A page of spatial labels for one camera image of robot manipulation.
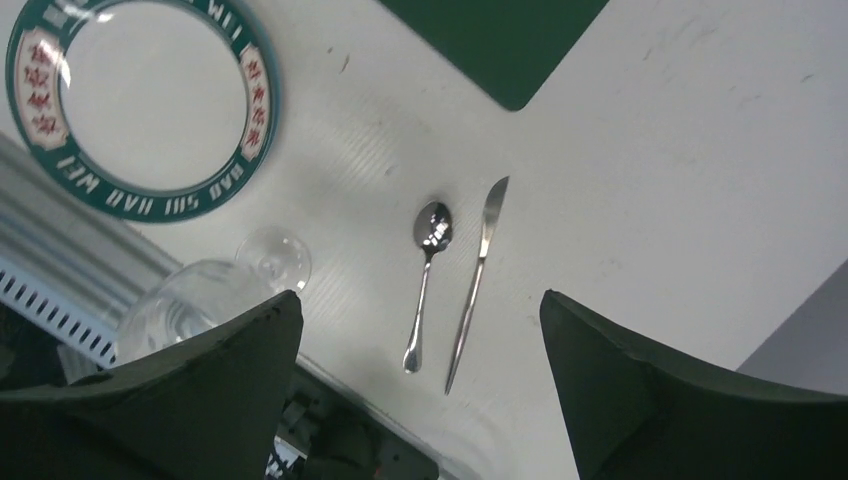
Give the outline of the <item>dark green placemat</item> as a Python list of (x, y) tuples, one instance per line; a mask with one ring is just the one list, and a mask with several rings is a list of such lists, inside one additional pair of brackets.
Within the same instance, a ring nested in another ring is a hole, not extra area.
[(523, 109), (606, 0), (385, 0), (382, 5), (498, 105)]

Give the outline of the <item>clear drinking glass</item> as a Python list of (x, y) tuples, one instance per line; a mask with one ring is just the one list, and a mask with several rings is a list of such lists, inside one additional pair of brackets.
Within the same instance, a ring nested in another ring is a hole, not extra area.
[(214, 329), (278, 293), (299, 293), (311, 272), (304, 241), (278, 226), (259, 228), (243, 240), (233, 259), (190, 263), (142, 295), (121, 320), (115, 364)]

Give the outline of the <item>white plate teal rim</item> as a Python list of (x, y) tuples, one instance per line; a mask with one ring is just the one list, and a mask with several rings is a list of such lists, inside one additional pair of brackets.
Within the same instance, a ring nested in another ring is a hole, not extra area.
[(282, 115), (271, 38), (246, 1), (5, 1), (11, 123), (61, 188), (122, 220), (223, 206)]

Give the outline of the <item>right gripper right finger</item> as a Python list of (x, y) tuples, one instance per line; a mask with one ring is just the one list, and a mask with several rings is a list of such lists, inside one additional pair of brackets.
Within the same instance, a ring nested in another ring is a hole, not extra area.
[(847, 399), (728, 370), (554, 290), (543, 341), (583, 479), (843, 479)]

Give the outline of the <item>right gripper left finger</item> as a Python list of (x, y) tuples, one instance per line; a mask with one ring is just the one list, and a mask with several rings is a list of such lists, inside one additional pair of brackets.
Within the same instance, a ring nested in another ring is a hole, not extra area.
[(261, 479), (304, 320), (291, 292), (68, 386), (1, 394), (5, 479)]

